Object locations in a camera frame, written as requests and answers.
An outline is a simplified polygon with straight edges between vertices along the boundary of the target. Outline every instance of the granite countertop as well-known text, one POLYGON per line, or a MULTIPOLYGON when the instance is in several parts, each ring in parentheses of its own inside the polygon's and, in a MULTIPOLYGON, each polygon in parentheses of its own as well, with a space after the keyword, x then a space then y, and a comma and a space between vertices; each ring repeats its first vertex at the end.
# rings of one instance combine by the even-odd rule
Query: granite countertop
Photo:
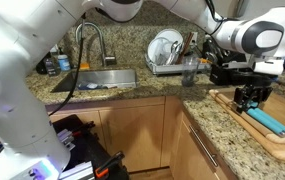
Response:
MULTIPOLYGON (((239 179, 285 179, 285 162, 272 157, 211 98, 208 91, 215 86, 207 74, 197 76, 196 86, 181 87, 181 77, 156 77, 145 67, 136 70, 139 87, 76 91, 70 103, 132 99, 155 96, 179 96, 203 132, 211 140, 225 162, 239 179)), ((67 93, 50 93, 67 73, 49 78, 33 72, 26 78, 31 92, 45 104, 61 103, 67 93)), ((273 85, 277 94, 285 96, 285 86, 273 85)))

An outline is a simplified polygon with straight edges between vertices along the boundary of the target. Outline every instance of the backsplash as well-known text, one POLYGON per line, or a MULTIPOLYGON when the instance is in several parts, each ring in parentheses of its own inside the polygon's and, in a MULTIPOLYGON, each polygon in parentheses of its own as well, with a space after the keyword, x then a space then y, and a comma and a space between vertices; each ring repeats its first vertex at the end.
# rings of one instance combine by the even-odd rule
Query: backsplash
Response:
MULTIPOLYGON (((87 21, 96 24, 102 31, 107 55, 114 56, 117 64, 143 64, 144 54, 152 39, 163 29, 173 28, 185 38, 189 32, 198 32, 201 45, 204 31, 196 25, 169 12, 161 5, 146 1, 136 17, 127 23, 116 23, 100 15, 95 9, 87 12, 87 21)), ((75 42, 75 29, 79 20, 58 43, 73 63, 77 62, 79 45, 75 42)), ((101 66, 101 51, 97 32, 89 26, 85 28, 82 61, 92 67, 101 66)))

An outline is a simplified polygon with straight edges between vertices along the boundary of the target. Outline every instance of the white plate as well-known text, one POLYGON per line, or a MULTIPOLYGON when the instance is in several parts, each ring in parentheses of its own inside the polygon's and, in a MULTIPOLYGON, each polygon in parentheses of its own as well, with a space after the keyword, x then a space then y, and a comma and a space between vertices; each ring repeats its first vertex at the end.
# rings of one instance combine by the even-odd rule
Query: white plate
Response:
POLYGON ((168 44, 168 43, 172 44, 172 42, 170 42, 168 39, 163 38, 163 37, 155 38, 150 42, 149 47, 148 47, 148 57, 153 63, 155 63, 156 58, 161 53, 162 51, 161 48, 163 47, 163 45, 168 44))
POLYGON ((179 33, 179 31, 174 30, 174 29, 164 29, 161 32, 159 32, 154 39, 158 37, 163 37, 168 39, 169 41, 175 42, 178 41, 179 43, 183 42, 183 37, 179 33))

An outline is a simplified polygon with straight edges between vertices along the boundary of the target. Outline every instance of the kitchen sink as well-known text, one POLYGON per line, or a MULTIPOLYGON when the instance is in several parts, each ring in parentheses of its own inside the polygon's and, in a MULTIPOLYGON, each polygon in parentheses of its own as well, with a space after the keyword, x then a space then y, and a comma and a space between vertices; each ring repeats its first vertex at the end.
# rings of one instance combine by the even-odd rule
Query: kitchen sink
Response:
MULTIPOLYGON (((75 72, 70 72, 51 92, 70 91, 74 82, 74 77, 75 72)), ((75 90, 135 88, 137 86, 138 78, 133 69, 80 71, 75 90)))

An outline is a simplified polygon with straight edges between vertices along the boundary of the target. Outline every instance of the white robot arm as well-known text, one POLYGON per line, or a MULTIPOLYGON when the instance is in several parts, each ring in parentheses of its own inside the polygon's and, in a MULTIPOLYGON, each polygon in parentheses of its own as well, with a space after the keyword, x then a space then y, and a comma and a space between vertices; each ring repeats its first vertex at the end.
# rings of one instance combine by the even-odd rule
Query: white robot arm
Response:
MULTIPOLYGON (((255 72, 281 74, 285 57, 285 7, 251 21, 212 16, 207 0, 154 0, 197 24, 224 49, 250 53, 255 72)), ((0 0, 0 179, 11 179, 34 164, 50 167, 57 179, 70 153, 60 143, 43 103, 25 77, 69 28, 91 8, 116 21, 132 19, 143 0, 0 0)))

